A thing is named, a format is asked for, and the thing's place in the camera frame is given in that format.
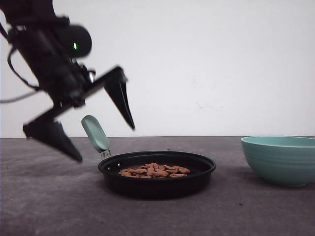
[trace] teal bowl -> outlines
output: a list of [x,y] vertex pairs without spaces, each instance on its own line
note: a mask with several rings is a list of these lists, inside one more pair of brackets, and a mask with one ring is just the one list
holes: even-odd
[[241,142],[249,166],[268,182],[290,187],[315,182],[315,139],[251,136]]

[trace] white wall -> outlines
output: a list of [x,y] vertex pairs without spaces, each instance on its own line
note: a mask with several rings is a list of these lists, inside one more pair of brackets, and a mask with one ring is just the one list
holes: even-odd
[[[314,135],[315,1],[54,0],[56,14],[85,26],[102,74],[129,77],[132,132],[105,92],[60,116],[69,136],[96,116],[108,136]],[[1,98],[29,91],[9,71],[1,41]],[[17,70],[36,82],[19,55]],[[1,136],[51,105],[44,94],[1,106]]]

